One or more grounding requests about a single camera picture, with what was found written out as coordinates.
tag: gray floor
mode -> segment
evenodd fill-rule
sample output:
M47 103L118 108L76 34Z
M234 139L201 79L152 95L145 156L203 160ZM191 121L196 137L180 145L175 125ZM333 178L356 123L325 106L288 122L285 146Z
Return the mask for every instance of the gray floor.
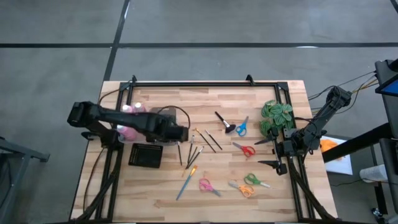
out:
M112 42L123 0L0 2L0 43ZM394 42L388 0L133 0L121 42ZM309 95L374 70L397 48L119 49L111 80L305 80ZM0 136L51 153L32 162L14 223L67 220L86 141L66 123L74 101L96 101L110 49L0 49ZM345 85L352 90L366 78ZM321 106L325 98L311 101ZM333 117L331 134L353 137L387 121L373 89ZM371 166L353 155L355 171ZM331 184L356 180L330 174ZM370 185L332 187L340 218L374 222Z

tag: blue scissors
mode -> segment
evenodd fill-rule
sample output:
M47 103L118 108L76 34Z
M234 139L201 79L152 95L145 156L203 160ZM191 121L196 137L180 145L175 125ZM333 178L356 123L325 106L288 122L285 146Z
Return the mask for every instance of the blue scissors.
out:
M240 126L238 126L235 130L238 133L239 136L245 136L246 135L246 123L249 120L249 116L246 117L246 119L243 121L243 124L241 124Z

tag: red scissors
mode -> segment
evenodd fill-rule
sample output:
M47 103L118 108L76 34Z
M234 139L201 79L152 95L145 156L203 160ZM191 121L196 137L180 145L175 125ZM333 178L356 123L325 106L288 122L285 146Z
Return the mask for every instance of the red scissors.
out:
M241 146L240 144L238 144L236 142L232 142L232 145L242 149L243 154L246 157L251 157L251 156L253 156L256 153L256 150L254 150L254 148L251 147L251 146Z

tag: artificial plant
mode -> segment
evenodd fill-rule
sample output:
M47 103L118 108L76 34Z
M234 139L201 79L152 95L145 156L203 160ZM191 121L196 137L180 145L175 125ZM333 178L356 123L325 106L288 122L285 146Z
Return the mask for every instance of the artificial plant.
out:
M267 101L261 109L261 116L265 118L260 122L260 132L263 136L268 135L271 127L278 130L282 128L293 128L292 115L293 108L290 104L276 103L275 100Z

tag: pink bottle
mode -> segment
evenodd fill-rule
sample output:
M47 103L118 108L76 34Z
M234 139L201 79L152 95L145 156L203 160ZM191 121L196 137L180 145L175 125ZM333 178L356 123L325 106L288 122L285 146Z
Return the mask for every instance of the pink bottle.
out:
M135 103L134 104L134 112L139 113L139 112L146 112L147 110L145 109L144 105L142 103Z
M116 129L123 135L125 141L134 141L137 138L137 131L134 128L117 125Z
M122 112L133 113L134 108L129 105L123 105ZM117 125L116 130L123 135L125 141L134 141L137 138L137 131L134 128Z

